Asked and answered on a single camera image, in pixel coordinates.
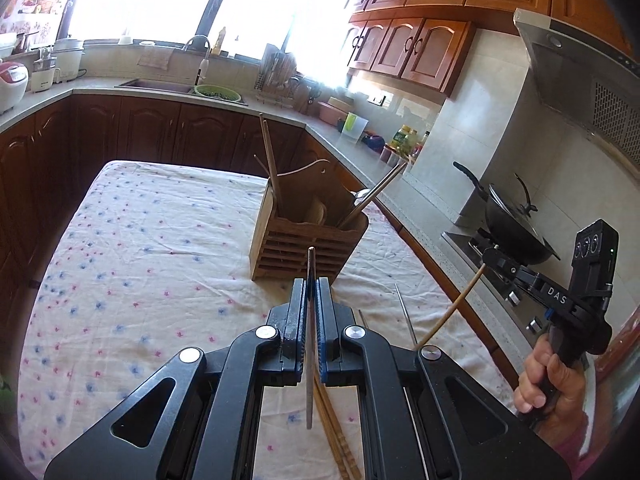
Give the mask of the person's right hand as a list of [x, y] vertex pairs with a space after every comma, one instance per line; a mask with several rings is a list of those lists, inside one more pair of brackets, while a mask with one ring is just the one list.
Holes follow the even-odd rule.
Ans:
[[585, 419], [586, 378], [579, 365], [567, 366], [552, 349], [547, 335], [540, 336], [524, 362], [513, 402], [518, 414], [541, 415], [536, 431], [544, 440], [563, 440]]

